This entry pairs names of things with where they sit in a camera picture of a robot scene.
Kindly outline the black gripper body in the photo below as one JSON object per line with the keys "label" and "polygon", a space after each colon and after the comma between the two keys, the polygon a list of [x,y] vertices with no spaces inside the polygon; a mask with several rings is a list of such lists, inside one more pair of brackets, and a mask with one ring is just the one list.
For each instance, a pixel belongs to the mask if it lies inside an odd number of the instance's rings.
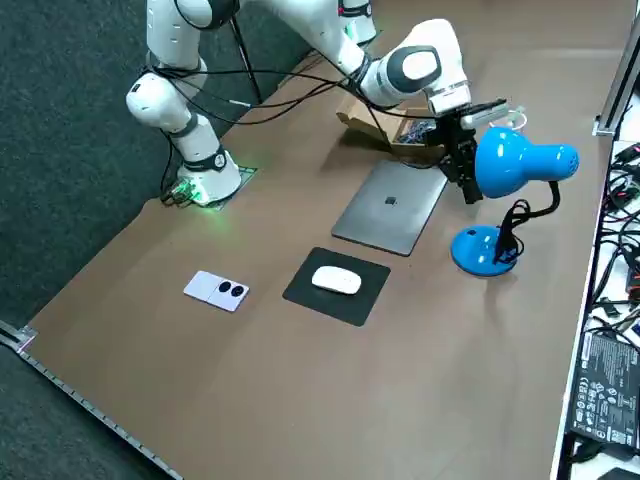
{"label": "black gripper body", "polygon": [[427,132],[429,147],[441,146],[446,153],[453,153],[464,145],[475,144],[475,129],[464,129],[460,123],[461,115],[450,113],[436,117],[435,127]]}

